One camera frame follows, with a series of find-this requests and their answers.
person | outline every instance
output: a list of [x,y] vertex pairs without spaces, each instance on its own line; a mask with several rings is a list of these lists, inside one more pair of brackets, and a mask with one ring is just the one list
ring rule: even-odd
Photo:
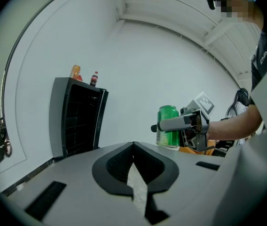
[[[247,110],[247,106],[249,103],[248,99],[248,91],[245,88],[239,89],[235,94],[234,102],[230,105],[226,112],[226,118],[233,118],[237,115],[240,115]],[[235,145],[244,144],[245,138],[236,140],[234,142]]]
[[[216,0],[222,12],[235,15],[243,22],[256,24],[261,35],[255,54],[251,59],[252,90],[256,88],[267,72],[267,8],[260,0]],[[245,112],[228,120],[210,122],[207,133],[209,140],[238,140],[255,133],[262,123],[261,115],[252,98]]]

green can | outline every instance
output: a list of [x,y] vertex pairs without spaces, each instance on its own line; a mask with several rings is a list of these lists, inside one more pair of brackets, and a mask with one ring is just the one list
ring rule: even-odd
[[[164,105],[162,106],[157,113],[157,122],[162,120],[171,119],[178,117],[179,112],[176,110],[175,106]],[[178,131],[159,131],[157,129],[157,145],[177,148],[180,145],[180,135]]]

black cabinet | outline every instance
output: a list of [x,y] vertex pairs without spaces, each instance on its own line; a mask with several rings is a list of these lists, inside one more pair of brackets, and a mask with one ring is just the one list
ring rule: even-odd
[[49,133],[54,158],[98,148],[108,91],[71,78],[56,78],[52,88]]

orange object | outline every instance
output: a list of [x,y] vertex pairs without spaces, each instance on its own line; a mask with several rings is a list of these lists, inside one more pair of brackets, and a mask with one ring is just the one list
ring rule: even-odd
[[[215,146],[215,145],[216,145],[216,143],[214,140],[208,140],[208,146]],[[207,150],[206,155],[211,156],[213,151],[214,151],[214,149]],[[204,151],[203,152],[197,152],[197,151],[192,150],[189,147],[180,147],[179,152],[204,155]]]
[[79,72],[80,72],[80,66],[74,65],[72,70],[71,70],[70,77],[77,80],[78,76],[79,76]]

